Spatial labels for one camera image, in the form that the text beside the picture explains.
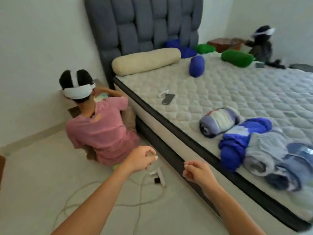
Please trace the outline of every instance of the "boy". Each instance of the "boy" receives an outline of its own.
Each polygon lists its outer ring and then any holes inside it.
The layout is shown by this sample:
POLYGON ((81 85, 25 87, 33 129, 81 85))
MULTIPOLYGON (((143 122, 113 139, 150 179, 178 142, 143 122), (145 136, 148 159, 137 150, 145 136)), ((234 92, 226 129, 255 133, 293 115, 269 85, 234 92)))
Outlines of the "boy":
POLYGON ((128 96, 106 87, 95 87, 86 70, 66 70, 59 82, 65 97, 73 100, 81 111, 65 128, 74 148, 84 149, 88 159, 96 159, 106 166, 124 161, 139 142, 128 96), (95 102, 94 96, 101 93, 111 97, 95 102))

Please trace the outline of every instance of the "beige bolster pillow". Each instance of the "beige bolster pillow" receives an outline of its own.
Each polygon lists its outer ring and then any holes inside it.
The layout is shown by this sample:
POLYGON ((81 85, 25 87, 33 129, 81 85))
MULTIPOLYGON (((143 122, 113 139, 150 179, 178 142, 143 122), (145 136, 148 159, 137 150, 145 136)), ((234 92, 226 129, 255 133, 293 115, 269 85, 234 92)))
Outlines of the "beige bolster pillow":
POLYGON ((177 63, 180 58, 177 48, 161 48, 118 57, 112 61, 112 69, 116 75, 125 76, 177 63))

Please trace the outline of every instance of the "person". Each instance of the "person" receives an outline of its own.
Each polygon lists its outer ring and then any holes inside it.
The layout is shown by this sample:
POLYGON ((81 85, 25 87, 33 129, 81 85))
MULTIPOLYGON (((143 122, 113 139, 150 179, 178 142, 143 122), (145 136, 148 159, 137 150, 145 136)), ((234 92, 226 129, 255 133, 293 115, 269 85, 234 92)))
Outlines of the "person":
POLYGON ((139 143, 135 114, 128 106, 128 96, 106 87, 96 87, 90 74, 83 69, 64 71, 59 83, 65 97, 73 100, 81 111, 65 127, 74 148, 84 149, 88 159, 106 166, 124 161, 139 143), (94 97, 102 93, 110 97, 95 102, 94 97))
MULTIPOLYGON (((98 235, 118 198, 122 185, 134 172, 146 169, 157 160, 150 146, 132 150, 114 173, 80 205, 52 235, 98 235)), ((197 183, 215 205, 230 235, 265 235, 244 209, 217 182, 209 165, 197 161, 185 162, 183 176, 197 183)))

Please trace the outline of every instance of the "smartphone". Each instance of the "smartphone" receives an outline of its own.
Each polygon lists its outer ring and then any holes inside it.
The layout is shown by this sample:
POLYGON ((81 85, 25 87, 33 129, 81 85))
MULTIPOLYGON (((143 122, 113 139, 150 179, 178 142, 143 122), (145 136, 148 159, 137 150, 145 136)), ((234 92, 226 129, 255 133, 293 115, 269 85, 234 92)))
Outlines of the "smartphone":
POLYGON ((169 105, 174 99, 174 94, 166 94, 164 100, 162 100, 163 105, 169 105))
POLYGON ((264 68, 264 63, 256 63, 255 67, 256 68, 264 68))

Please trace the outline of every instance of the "black hair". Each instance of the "black hair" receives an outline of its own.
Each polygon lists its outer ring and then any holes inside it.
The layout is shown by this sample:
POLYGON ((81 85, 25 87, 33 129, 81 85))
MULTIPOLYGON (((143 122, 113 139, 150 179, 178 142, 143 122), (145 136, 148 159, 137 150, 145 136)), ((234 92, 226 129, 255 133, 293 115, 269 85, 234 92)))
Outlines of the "black hair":
MULTIPOLYGON (((256 30, 256 33, 261 33, 261 32, 267 31, 270 28, 271 27, 268 26, 268 25, 261 26, 259 29, 256 30)), ((255 45, 263 45, 264 43, 269 41, 270 38, 271 38, 271 36, 270 35, 266 35, 266 34, 257 35, 254 38, 255 45)))
MULTIPOLYGON (((84 70, 78 70, 77 71, 77 82, 79 86, 84 86, 84 85, 92 85, 93 84, 93 80, 92 77, 90 76, 90 74, 84 70)), ((59 83, 62 87, 62 89, 64 90, 65 88, 72 88, 73 83, 72 83, 72 78, 71 78, 71 71, 70 70, 66 70, 62 73, 60 79, 59 79, 59 83)), ((80 104, 80 103, 84 103, 87 100, 89 100, 90 95, 88 95, 87 97, 83 98, 83 99, 72 99, 74 102, 80 104)))

